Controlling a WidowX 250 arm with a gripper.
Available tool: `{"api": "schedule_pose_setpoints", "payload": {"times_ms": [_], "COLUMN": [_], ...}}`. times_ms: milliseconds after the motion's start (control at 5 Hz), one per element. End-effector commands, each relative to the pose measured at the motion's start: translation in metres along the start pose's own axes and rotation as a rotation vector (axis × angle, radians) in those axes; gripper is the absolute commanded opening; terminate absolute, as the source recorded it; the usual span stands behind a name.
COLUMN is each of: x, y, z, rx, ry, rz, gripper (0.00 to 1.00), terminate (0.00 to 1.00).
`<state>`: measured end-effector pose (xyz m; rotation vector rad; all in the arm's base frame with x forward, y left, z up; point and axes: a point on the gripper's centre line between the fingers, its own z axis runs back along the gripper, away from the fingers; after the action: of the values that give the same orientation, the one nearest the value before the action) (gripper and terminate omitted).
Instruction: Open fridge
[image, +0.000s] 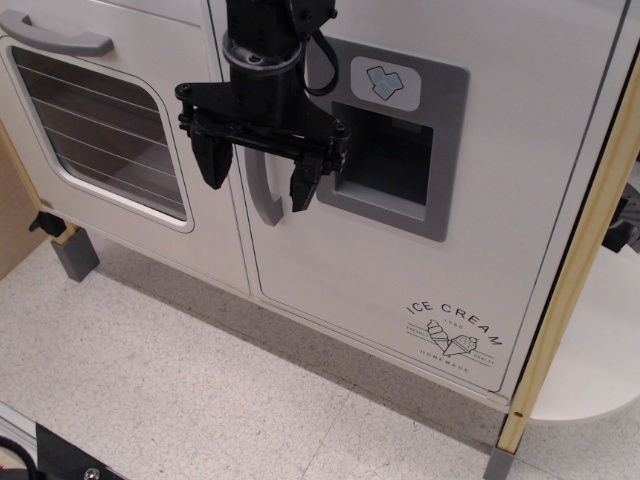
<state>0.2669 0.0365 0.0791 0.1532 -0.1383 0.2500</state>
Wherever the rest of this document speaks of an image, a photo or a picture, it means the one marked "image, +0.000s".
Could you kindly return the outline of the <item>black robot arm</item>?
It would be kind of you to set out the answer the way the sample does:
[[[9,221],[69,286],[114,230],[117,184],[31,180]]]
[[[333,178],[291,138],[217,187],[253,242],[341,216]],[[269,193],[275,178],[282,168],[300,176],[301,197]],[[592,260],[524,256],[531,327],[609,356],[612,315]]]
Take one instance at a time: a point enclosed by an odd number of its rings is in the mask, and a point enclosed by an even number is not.
[[[335,51],[321,32],[336,18],[332,1],[229,1],[222,52],[230,79],[183,83],[180,127],[186,131],[204,181],[219,189],[232,148],[249,147],[293,160],[289,194],[304,211],[323,176],[341,171],[349,129],[312,102],[338,80],[311,88],[305,82],[307,44],[314,41],[332,67]]]

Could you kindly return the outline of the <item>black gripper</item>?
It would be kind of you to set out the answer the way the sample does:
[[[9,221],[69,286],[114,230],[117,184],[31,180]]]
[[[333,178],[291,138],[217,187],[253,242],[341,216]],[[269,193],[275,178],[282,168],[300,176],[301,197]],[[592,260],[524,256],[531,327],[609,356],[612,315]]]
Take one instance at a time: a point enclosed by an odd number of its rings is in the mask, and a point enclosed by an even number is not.
[[[253,75],[233,69],[229,82],[182,83],[180,128],[187,132],[205,183],[220,189],[232,163],[233,146],[295,160],[289,195],[292,211],[306,210],[322,173],[342,169],[350,131],[317,107],[308,96],[330,93],[339,80],[335,59],[326,85],[305,84],[304,64],[277,75]]]

